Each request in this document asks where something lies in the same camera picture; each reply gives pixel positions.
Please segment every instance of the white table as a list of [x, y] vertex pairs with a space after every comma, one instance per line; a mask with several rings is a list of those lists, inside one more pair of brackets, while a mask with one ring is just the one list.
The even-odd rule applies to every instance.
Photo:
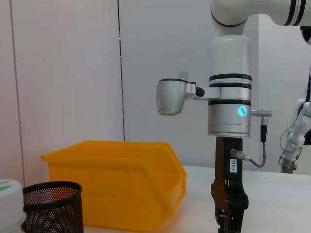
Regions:
[[[217, 233], [210, 185], [215, 169], [185, 166], [187, 195], [175, 215], [153, 233]], [[243, 171], [249, 197], [242, 233], [307, 233], [311, 223], [311, 176]], [[85, 227], [85, 233], [125, 233]]]

